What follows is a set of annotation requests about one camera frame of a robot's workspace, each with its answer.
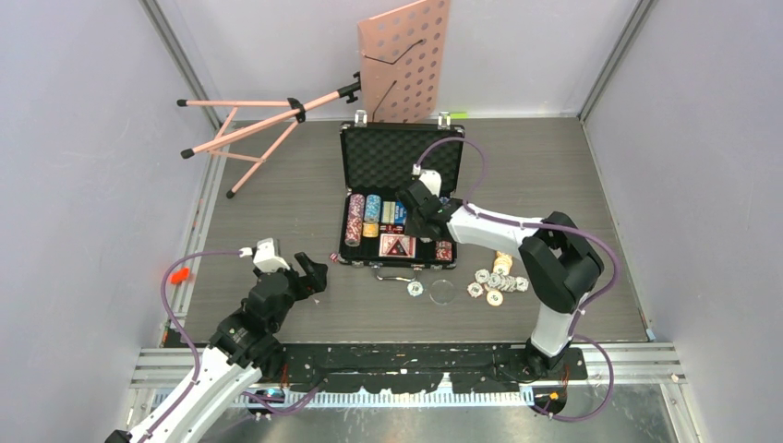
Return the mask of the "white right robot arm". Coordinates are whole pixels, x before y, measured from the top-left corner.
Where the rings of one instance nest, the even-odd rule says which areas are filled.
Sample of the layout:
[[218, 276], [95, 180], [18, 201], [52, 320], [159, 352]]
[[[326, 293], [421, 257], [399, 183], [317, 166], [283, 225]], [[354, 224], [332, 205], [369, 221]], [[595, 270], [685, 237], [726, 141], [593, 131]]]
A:
[[536, 325], [524, 347], [524, 367], [551, 378], [564, 365], [580, 306], [605, 266], [588, 239], [562, 212], [547, 218], [484, 210], [459, 198], [443, 200], [419, 180], [399, 190], [405, 233], [420, 239], [478, 245], [522, 262], [539, 300]]

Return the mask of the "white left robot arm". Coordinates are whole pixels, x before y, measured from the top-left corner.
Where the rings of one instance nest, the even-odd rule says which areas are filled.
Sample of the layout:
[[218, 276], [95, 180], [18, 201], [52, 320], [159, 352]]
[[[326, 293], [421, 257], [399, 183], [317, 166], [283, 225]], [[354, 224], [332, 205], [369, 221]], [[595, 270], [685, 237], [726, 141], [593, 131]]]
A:
[[271, 239], [230, 254], [251, 257], [257, 286], [203, 350], [186, 340], [194, 364], [163, 403], [131, 429], [113, 431], [107, 441], [198, 442], [251, 385], [282, 373], [285, 351], [274, 335], [294, 303], [325, 291], [328, 267], [299, 252], [295, 260], [301, 270], [296, 271], [278, 256]]

